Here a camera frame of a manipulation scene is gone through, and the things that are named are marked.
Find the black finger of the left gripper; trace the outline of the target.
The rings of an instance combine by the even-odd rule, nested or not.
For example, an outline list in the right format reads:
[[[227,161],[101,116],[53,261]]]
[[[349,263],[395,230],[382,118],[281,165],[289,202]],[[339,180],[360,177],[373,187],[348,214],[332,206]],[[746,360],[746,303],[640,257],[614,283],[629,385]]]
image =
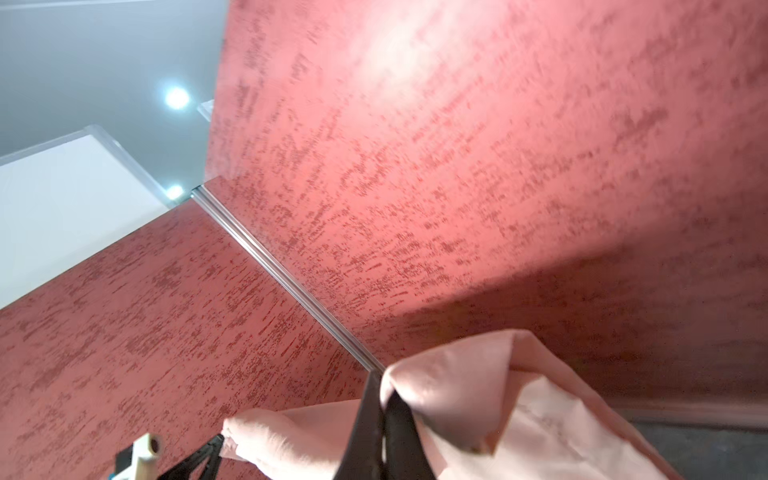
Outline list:
[[[193,454],[161,474],[159,480],[191,480],[195,471],[201,467],[198,480],[216,480],[221,465],[221,450],[224,436],[218,434],[201,446]]]

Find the pink shorts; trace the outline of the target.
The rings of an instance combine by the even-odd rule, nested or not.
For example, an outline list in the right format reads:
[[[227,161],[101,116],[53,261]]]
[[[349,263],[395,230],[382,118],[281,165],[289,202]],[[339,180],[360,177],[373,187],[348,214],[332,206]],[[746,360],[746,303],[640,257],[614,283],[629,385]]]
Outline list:
[[[439,479],[673,479],[644,437],[531,332],[502,330],[390,365],[380,402],[417,418]],[[355,400],[251,409],[223,423],[226,458],[271,479],[329,479],[350,440]]]

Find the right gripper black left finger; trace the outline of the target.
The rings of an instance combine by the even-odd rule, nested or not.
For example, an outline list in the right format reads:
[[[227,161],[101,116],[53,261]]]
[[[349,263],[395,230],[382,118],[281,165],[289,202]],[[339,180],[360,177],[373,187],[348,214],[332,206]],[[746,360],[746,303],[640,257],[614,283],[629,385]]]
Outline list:
[[[334,480],[385,479],[384,413],[379,391],[381,374],[370,372],[347,446]]]

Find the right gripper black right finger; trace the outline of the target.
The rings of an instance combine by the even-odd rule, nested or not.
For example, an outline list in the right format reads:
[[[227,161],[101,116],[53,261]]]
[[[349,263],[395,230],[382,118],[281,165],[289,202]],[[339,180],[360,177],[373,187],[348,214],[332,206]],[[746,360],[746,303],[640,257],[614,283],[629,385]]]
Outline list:
[[[393,393],[384,411],[385,478],[435,480],[410,407]]]

